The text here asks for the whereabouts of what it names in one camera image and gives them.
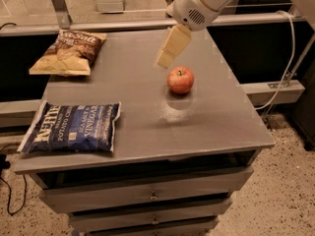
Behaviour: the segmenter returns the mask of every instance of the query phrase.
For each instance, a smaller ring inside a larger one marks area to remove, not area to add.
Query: black cable
[[[0,30],[2,28],[4,28],[5,26],[16,26],[17,24],[16,23],[6,23],[6,24],[3,24],[1,27],[0,27]]]
[[[9,146],[16,146],[16,145],[5,145],[4,147],[2,147],[2,148],[0,149],[0,153],[1,153],[5,148],[7,148],[7,147],[9,147]]]
[[[0,149],[0,153],[7,147],[9,146],[14,146],[14,145],[6,145],[4,147],[2,147]],[[25,188],[24,188],[24,199],[23,199],[23,203],[21,205],[21,207],[19,209],[17,209],[16,211],[13,211],[13,212],[10,212],[10,206],[11,206],[11,196],[12,196],[12,188],[10,187],[10,185],[8,184],[7,181],[5,181],[1,176],[0,176],[0,180],[5,183],[8,188],[9,188],[9,195],[8,195],[8,202],[7,202],[7,211],[8,213],[13,216],[14,214],[18,213],[23,207],[24,205],[26,204],[26,199],[27,199],[27,191],[28,191],[28,182],[27,182],[27,179],[26,179],[26,176],[23,175],[23,179],[24,179],[24,183],[25,183]]]

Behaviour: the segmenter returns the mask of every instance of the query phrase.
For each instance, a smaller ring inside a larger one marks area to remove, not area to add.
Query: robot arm
[[[190,30],[202,30],[220,14],[232,0],[174,0],[167,13]],[[291,0],[315,29],[315,0]]]

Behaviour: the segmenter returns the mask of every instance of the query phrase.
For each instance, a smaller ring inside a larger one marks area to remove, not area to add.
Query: potato chip bag
[[[121,103],[53,105],[43,101],[18,151],[111,151]]]
[[[56,41],[30,68],[31,75],[88,76],[106,33],[61,29]]]

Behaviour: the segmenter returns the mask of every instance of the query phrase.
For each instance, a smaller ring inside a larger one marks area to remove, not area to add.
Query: terrazzo floor
[[[270,132],[276,145],[259,154],[253,175],[232,195],[232,205],[207,236],[315,235],[315,152],[304,150],[303,139],[281,113],[270,117]],[[8,134],[0,138],[0,149],[19,142],[19,137],[13,140]],[[15,149],[2,151],[11,162],[1,175],[12,187],[11,211],[20,207],[24,192],[23,177],[13,172],[18,159]],[[37,197],[39,187],[28,176],[27,181],[26,204],[13,216],[6,208],[8,188],[0,182],[0,235],[71,235],[67,216],[42,203]]]

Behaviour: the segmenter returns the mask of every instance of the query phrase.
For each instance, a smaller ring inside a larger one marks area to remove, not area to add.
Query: white cable
[[[284,70],[284,72],[283,72],[282,79],[281,79],[281,81],[280,81],[280,83],[279,83],[279,85],[278,85],[278,88],[277,88],[276,92],[274,93],[274,95],[272,96],[272,98],[271,98],[265,105],[260,106],[260,107],[255,107],[256,110],[264,109],[265,107],[267,107],[268,105],[270,105],[270,104],[274,101],[274,99],[275,99],[276,96],[278,95],[278,92],[280,91],[280,89],[281,89],[281,87],[282,87],[282,85],[283,85],[285,75],[286,75],[287,70],[288,70],[288,68],[290,67],[290,65],[291,65],[291,63],[292,63],[292,60],[293,60],[293,58],[294,58],[294,55],[295,55],[295,32],[294,32],[293,20],[292,20],[290,14],[287,13],[287,12],[278,11],[277,13],[286,16],[286,17],[288,18],[288,20],[289,20],[289,23],[290,23],[290,26],[291,26],[291,34],[292,34],[292,53],[291,53],[291,57],[290,57],[290,59],[289,59],[289,61],[288,61],[288,63],[287,63],[287,66],[286,66],[286,68],[285,68],[285,70]]]

